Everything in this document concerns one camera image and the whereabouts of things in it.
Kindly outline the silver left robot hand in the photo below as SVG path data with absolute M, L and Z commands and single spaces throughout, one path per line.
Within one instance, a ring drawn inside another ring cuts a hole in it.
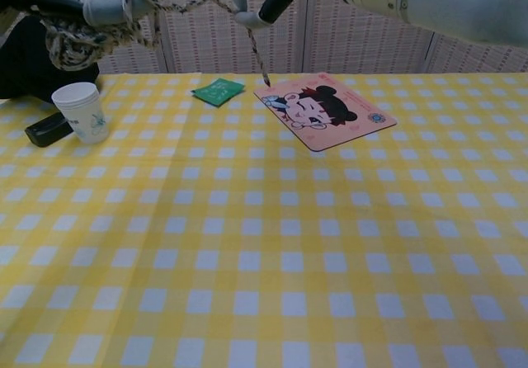
M 125 0 L 1 0 L 1 32 L 5 33 L 22 12 L 81 21 L 93 27 L 126 21 Z

